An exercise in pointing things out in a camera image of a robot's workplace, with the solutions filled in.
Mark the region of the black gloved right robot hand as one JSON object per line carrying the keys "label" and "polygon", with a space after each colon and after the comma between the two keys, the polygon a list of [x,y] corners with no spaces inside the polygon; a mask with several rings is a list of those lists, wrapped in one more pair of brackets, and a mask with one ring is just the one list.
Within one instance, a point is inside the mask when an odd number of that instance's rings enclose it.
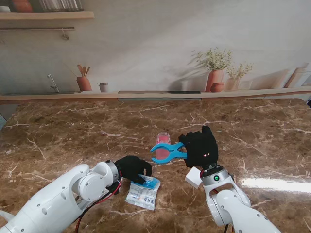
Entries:
{"label": "black gloved right robot hand", "polygon": [[179,142],[184,144],[187,151],[185,164],[187,167],[200,166],[207,169],[218,161],[218,145],[209,126],[203,126],[201,131],[180,135]]}

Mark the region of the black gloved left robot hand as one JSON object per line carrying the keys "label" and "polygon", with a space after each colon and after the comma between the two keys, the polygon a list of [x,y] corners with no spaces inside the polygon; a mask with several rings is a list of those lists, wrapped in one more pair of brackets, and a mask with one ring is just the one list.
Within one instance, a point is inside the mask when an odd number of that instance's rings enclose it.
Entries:
{"label": "black gloved left robot hand", "polygon": [[143,185],[145,180],[140,175],[151,176],[152,166],[137,156],[125,156],[115,162],[122,176],[130,181]]}

